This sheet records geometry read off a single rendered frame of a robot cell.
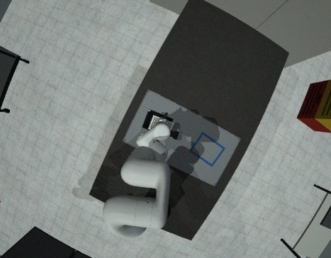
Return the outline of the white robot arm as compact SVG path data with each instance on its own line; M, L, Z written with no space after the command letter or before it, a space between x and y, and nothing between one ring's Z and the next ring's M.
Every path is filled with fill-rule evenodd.
M150 228L163 228L167 221L171 173L167 148L160 142L173 137L181 140L183 133L170 130L167 120L139 136L136 147L121 169L124 182L132 186L157 190L155 198L124 193L110 197L103 206L107 228L120 237L132 238ZM147 229L146 229L147 228Z

